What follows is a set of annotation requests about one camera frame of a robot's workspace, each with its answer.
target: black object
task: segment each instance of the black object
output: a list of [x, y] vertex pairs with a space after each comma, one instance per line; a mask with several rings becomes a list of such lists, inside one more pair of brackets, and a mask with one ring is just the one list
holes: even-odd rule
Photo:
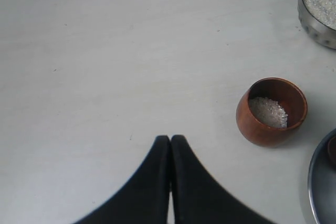
[[170, 183], [176, 224], [271, 224], [221, 187], [182, 135], [158, 136], [130, 180], [76, 224], [166, 224]]
[[184, 136], [173, 136], [172, 192], [176, 224], [271, 224], [216, 182]]
[[170, 191], [170, 141], [158, 136], [129, 181], [77, 224], [166, 224]]

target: metal bowl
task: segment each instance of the metal bowl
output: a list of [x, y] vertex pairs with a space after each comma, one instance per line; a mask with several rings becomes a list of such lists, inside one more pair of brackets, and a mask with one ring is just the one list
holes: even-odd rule
[[319, 22], [307, 9], [303, 0], [298, 0], [299, 20], [309, 37], [326, 47], [336, 49], [336, 30]]
[[310, 206], [317, 224], [336, 223], [336, 169], [328, 155], [328, 142], [336, 136], [330, 132], [317, 146], [310, 161], [308, 193]]

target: stainless steel container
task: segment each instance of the stainless steel container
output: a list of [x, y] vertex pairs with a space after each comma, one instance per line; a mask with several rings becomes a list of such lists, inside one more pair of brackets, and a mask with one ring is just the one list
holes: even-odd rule
[[298, 0], [299, 20], [309, 37], [326, 47], [336, 49], [336, 30], [319, 22], [307, 9], [303, 0]]

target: dark metal plate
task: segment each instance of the dark metal plate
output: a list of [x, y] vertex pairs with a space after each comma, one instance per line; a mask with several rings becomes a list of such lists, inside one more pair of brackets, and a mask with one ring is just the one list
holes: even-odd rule
[[318, 224], [336, 223], [336, 169], [332, 167], [327, 152], [328, 141], [335, 136], [336, 129], [321, 141], [309, 166], [309, 200]]

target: white table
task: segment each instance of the white table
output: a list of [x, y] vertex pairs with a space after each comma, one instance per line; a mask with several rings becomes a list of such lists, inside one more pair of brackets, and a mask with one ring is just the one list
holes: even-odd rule
[[[184, 134], [208, 171], [276, 223], [313, 223], [310, 157], [335, 127], [336, 56], [297, 0], [0, 0], [0, 223], [83, 217], [159, 134]], [[236, 105], [282, 77], [309, 115], [282, 147], [239, 133]], [[173, 223], [172, 211], [169, 223]]]

